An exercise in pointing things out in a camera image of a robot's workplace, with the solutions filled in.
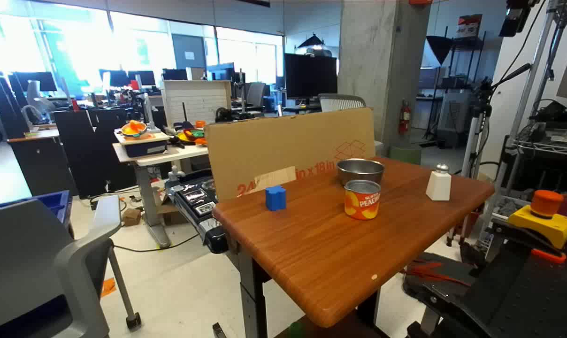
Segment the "white salt shaker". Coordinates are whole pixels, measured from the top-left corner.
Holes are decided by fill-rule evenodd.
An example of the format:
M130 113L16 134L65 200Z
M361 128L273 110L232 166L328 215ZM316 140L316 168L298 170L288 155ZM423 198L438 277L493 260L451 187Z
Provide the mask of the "white salt shaker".
M451 200L453 175L446 164L438 164L429 179L427 198L435 203L448 203Z

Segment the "metal pot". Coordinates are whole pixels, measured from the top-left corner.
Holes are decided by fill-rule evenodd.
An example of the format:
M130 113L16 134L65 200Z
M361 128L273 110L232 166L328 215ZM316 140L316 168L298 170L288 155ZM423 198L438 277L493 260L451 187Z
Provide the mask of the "metal pot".
M356 179L380 183L384 177L384 164L367 158L348 158L339 164L339 183L346 185Z

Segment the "blue cube block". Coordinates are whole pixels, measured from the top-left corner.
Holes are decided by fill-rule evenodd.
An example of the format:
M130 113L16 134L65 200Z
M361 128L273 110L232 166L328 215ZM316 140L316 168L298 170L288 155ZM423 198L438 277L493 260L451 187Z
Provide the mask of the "blue cube block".
M269 211L284 211L288 207L288 192L284 187L266 190L266 205Z

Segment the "brown cardboard sheet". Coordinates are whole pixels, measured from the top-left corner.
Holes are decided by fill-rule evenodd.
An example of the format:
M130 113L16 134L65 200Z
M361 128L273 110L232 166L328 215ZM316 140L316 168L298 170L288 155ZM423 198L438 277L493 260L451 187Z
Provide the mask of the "brown cardboard sheet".
M264 175L296 172L298 179L335 173L346 158L374 158L374 111L254 119L211 125L209 160L221 202L264 190Z

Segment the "orange food can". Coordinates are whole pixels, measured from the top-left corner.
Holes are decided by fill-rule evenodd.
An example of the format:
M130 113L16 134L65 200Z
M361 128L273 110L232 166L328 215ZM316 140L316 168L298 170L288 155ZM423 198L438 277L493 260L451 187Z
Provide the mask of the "orange food can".
M382 187L374 181L356 179L344 187L344 213L356 220L374 220L380 213Z

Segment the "wooden desk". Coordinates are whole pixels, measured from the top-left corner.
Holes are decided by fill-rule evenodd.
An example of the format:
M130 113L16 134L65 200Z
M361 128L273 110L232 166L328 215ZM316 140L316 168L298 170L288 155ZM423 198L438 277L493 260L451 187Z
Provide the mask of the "wooden desk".
M305 312L311 329L344 333L352 322L374 335L380 288L420 258L495 188L457 177L448 203L427 198L431 172L390 160L380 215L344 215L335 175L288 187L288 209L271 213L262 194L222 202L217 218L237 247L247 338L267 338L264 284L277 282Z

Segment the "black computer monitor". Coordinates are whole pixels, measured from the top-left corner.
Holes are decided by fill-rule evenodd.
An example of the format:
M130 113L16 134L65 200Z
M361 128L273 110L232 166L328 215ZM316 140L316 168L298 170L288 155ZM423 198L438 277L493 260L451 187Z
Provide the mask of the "black computer monitor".
M311 55L286 55L284 78L290 98L313 98L339 91L337 61Z

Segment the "red fire extinguisher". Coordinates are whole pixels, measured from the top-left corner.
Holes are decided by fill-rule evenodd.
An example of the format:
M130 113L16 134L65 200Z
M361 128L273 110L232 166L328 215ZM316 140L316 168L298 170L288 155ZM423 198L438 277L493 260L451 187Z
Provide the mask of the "red fire extinguisher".
M403 102L399 136L405 138L412 125L412 108L408 102Z

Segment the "white side table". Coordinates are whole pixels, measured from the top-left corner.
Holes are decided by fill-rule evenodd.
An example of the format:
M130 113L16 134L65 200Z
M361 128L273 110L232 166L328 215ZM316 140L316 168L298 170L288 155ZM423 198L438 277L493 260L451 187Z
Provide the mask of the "white side table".
M147 230L160 250L172 249L172 239L166 232L166 222L162 215L162 207L159 203L159 188L164 187L164 166L179 168L183 162L194 158L206 158L209 151L206 147L174 147L164 145L162 153L130 157L127 147L121 143L114 145L114 153L121 164L132 166L136 173L136 185L144 202L144 220L147 222Z

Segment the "black tray with fruit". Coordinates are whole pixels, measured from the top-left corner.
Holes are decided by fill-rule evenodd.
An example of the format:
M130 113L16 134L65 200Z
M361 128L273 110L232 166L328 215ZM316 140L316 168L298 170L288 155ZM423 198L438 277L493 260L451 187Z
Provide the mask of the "black tray with fruit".
M162 130L153 130L142 121L129 121L115 132L115 138L130 158L162 155L170 145L170 138Z

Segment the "yellow emergency stop button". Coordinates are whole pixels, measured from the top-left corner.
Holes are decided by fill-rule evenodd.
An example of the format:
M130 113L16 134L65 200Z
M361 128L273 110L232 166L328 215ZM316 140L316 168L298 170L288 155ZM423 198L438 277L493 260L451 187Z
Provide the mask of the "yellow emergency stop button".
M560 213L566 198L553 190L536 190L530 203L510 217L510 224L519 230L540 233L553 249L567 245L567 217Z

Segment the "grey office chair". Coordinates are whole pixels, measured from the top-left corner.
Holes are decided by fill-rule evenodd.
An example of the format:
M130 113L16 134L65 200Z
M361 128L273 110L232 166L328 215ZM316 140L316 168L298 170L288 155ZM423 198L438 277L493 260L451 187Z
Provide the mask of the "grey office chair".
M102 310L106 271L114 269L127 326L142 327L114 235L121 202L102 198L91 232L74 239L40 200L0 207L0 338L110 338Z

